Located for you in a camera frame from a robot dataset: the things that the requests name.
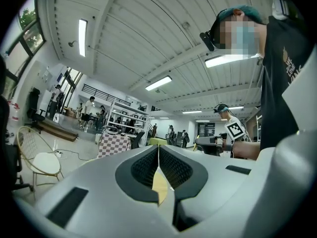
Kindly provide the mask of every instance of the black t-shirt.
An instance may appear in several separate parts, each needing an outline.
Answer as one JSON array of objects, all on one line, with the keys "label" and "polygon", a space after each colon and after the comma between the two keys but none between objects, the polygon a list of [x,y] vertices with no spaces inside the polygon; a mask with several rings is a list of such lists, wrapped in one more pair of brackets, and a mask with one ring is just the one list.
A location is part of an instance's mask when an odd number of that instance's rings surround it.
[{"label": "black t-shirt", "polygon": [[263,59],[261,149],[275,147],[283,138],[298,131],[282,93],[312,52],[313,43],[304,32],[297,22],[269,17]]}]

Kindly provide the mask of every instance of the wicker chair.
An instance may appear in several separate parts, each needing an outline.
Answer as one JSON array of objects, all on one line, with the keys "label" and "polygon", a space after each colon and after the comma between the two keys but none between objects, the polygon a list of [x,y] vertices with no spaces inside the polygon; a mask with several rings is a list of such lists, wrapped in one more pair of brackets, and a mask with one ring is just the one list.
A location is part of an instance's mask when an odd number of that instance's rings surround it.
[{"label": "wicker chair", "polygon": [[[35,130],[27,126],[19,128],[17,134],[18,147],[24,158],[28,168],[33,172],[33,186],[34,178],[37,183],[37,175],[45,175],[56,177],[61,172],[61,165],[54,150],[47,144],[47,142]],[[42,183],[36,186],[51,184]]]}]

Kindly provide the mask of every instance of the wooden platform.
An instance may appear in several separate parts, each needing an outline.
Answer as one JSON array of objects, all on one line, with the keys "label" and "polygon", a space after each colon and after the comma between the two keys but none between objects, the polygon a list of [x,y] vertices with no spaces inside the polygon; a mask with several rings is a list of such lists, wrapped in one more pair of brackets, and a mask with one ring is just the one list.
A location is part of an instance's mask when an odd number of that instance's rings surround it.
[{"label": "wooden platform", "polygon": [[67,130],[60,124],[47,118],[44,121],[40,121],[38,124],[43,131],[71,142],[74,142],[78,137],[78,133]]}]

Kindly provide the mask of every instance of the face mask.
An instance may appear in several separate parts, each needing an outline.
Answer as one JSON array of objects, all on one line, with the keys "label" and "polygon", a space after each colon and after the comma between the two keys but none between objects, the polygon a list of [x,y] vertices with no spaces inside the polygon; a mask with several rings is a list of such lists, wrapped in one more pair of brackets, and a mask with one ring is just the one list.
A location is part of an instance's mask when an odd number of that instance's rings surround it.
[{"label": "face mask", "polygon": [[258,53],[259,38],[250,22],[235,22],[231,31],[231,54],[250,58]]}]

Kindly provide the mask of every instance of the tree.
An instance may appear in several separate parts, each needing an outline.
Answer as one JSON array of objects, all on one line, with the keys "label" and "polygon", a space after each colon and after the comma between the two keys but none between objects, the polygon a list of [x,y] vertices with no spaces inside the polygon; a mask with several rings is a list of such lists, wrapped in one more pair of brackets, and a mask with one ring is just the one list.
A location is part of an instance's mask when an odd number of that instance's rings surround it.
[{"label": "tree", "polygon": [[[25,29],[32,21],[36,19],[35,11],[29,11],[29,9],[23,10],[22,16],[19,15],[19,21],[22,29]],[[34,29],[36,26],[32,26],[30,30],[25,32],[24,39],[31,51],[37,47],[40,33],[38,29]]]},{"label": "tree", "polygon": [[25,9],[22,13],[22,16],[19,16],[19,21],[22,29],[26,28],[28,24],[30,24],[33,20],[36,19],[35,11],[29,11],[29,9]]}]

